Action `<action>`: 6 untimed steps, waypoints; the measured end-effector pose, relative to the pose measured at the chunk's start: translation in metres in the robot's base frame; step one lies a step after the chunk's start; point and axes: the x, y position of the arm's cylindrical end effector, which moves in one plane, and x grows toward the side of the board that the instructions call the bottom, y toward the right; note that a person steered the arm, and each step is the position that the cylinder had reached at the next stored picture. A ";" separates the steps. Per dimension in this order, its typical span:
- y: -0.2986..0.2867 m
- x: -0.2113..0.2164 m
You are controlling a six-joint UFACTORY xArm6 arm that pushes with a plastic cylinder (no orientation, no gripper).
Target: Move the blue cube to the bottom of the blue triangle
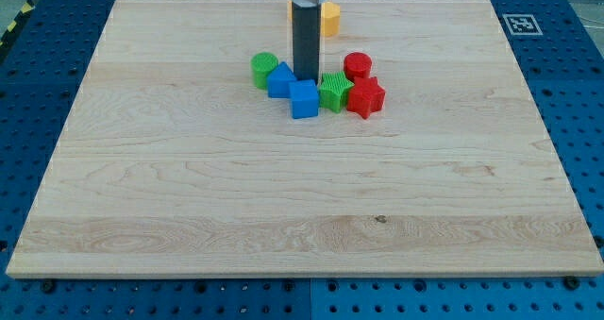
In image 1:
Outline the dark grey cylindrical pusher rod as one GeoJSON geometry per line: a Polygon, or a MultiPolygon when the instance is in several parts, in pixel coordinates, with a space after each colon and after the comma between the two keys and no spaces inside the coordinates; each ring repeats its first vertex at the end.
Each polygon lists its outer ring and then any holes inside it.
{"type": "Polygon", "coordinates": [[[320,20],[321,11],[318,5],[292,0],[294,75],[299,80],[318,81],[320,20]]]}

